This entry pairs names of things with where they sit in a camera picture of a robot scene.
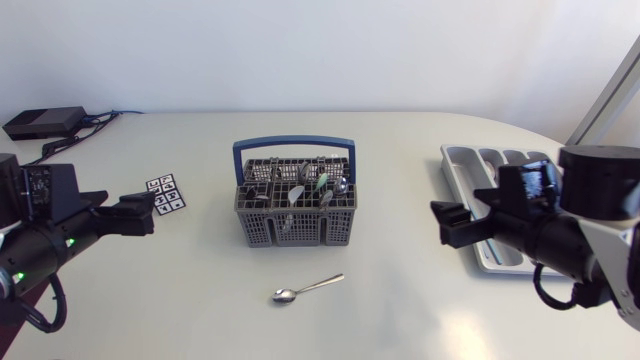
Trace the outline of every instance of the white table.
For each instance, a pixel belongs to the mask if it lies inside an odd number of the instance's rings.
[[[347,247],[247,247],[233,211],[234,141],[279,134],[355,140],[358,200]],[[21,163],[46,141],[0,151]],[[558,312],[531,278],[490,275],[470,248],[440,245],[431,200],[453,200],[445,143],[541,149],[560,144],[499,122],[443,113],[125,115],[50,160],[76,167],[81,191],[108,205],[173,173],[187,208],[154,216],[155,234],[108,236],[66,264],[64,328],[25,325],[7,359],[637,359],[638,333],[611,303]],[[252,157],[332,154],[263,148]],[[336,273],[345,280],[288,307],[269,296]],[[568,281],[545,279],[568,297]],[[54,313],[51,292],[38,308]]]

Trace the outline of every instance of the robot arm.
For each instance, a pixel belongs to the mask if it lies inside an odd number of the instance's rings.
[[[70,164],[20,167],[15,155],[0,154],[0,325],[27,320],[45,332],[59,330],[66,302],[58,269],[104,235],[153,233],[153,193],[101,207],[107,196],[80,193]],[[21,299],[45,280],[58,303],[52,324]]]
[[[441,241],[459,248],[493,237],[537,262],[534,285],[545,304],[567,310],[612,300],[640,331],[640,149],[570,146],[559,164],[562,189],[548,161],[500,167],[499,187],[474,193],[491,208],[480,220],[462,204],[432,202]],[[544,291],[544,266],[575,281],[571,301]]]

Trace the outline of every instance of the power adapter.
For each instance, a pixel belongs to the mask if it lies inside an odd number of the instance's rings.
[[[26,110],[2,128],[14,141],[71,137],[82,128],[85,116],[82,106]]]

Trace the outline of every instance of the utensil handle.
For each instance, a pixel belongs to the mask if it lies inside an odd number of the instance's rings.
[[[345,148],[349,151],[349,182],[356,183],[356,144],[353,140],[316,135],[265,136],[233,143],[233,163],[238,186],[244,184],[242,172],[242,150],[274,145],[321,145]]]
[[[302,289],[302,290],[298,290],[296,291],[296,293],[300,294],[303,293],[305,291],[309,291],[309,290],[313,290],[315,288],[319,288],[320,286],[325,286],[325,285],[329,285],[329,284],[333,284],[334,282],[338,282],[340,280],[344,279],[344,275],[343,274],[338,274],[334,277],[328,278],[327,280],[323,280],[320,281],[319,283],[313,284],[313,285],[309,285],[306,288]]]

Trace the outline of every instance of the gray plastic basket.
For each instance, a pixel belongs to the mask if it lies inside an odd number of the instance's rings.
[[[349,149],[349,158],[249,159],[243,167],[240,166],[242,150],[288,144],[344,147]],[[238,141],[234,143],[233,150],[238,183],[234,209],[249,247],[349,244],[357,207],[353,141],[321,136],[271,136]],[[309,163],[310,171],[303,194],[291,206],[288,194],[295,186],[303,185],[297,180],[303,162]],[[323,173],[328,175],[328,181],[313,193]],[[322,194],[333,189],[343,177],[349,181],[347,193],[334,197],[328,206],[321,209]],[[266,196],[268,200],[247,199],[251,188],[255,195]]]

